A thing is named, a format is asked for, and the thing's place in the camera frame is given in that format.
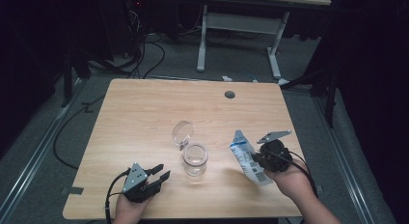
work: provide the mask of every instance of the forearm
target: forearm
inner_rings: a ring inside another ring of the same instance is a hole
[[[339,224],[340,221],[315,197],[294,200],[307,224]]]

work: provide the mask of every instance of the gray carpet floor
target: gray carpet floor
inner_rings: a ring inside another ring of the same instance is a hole
[[[233,81],[251,82],[255,78],[259,82],[277,83],[277,80],[272,76],[265,50],[272,40],[271,37],[262,36],[247,39],[249,36],[245,35],[239,34],[237,37],[230,37],[229,39],[210,36],[204,72],[196,71],[199,47],[197,36],[184,36],[179,41],[173,41],[166,37],[159,39],[159,36],[153,35],[148,40],[150,42],[158,41],[156,44],[163,47],[165,56],[163,62],[147,78],[181,77],[221,81],[222,76],[226,75]],[[283,39],[277,55],[283,78],[292,80],[301,76],[318,43],[319,40],[301,42],[296,37]],[[158,46],[147,43],[145,59],[139,68],[140,74],[143,75],[158,63],[163,56],[162,54]],[[115,63],[118,64],[121,61],[124,60],[118,57]],[[118,77],[121,76],[93,70],[92,77],[72,103],[65,120],[82,109],[83,102],[91,102],[103,96],[107,91],[109,82]],[[57,82],[56,89],[55,95],[41,106],[6,156],[1,159],[0,201],[6,200],[48,127],[61,111],[61,104],[64,101],[62,79]],[[333,150],[334,138],[332,137],[335,136],[336,142],[344,150],[348,162],[353,168],[355,178],[363,190],[373,223],[395,223],[361,152],[353,126],[343,107],[340,93],[337,93],[337,105],[334,113],[335,128],[331,130],[328,130],[328,126],[322,120],[322,109],[319,106],[325,98],[311,98],[308,85],[297,86],[283,91],[283,93],[305,158],[318,186],[320,200],[342,223],[362,223]],[[58,154],[66,162],[79,165],[101,104],[102,99],[90,107],[92,112],[79,113],[62,130],[56,141],[56,147]],[[52,147],[49,147],[40,168],[29,180],[17,206],[12,210],[8,222],[87,223],[90,221],[66,220],[62,216],[67,200],[64,189],[72,185],[75,174],[75,170],[57,160]],[[299,223],[300,220],[300,217],[280,218],[279,223]]]

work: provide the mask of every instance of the glass jar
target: glass jar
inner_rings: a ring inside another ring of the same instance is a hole
[[[190,144],[183,150],[184,171],[196,177],[205,172],[207,163],[207,149],[200,144]]]

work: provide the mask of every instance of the person's right hand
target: person's right hand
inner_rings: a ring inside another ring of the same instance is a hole
[[[307,166],[301,160],[293,159],[293,162],[308,172]],[[292,164],[284,172],[273,173],[264,169],[264,174],[272,179],[280,191],[293,201],[310,195],[314,196],[310,181],[306,175]]]

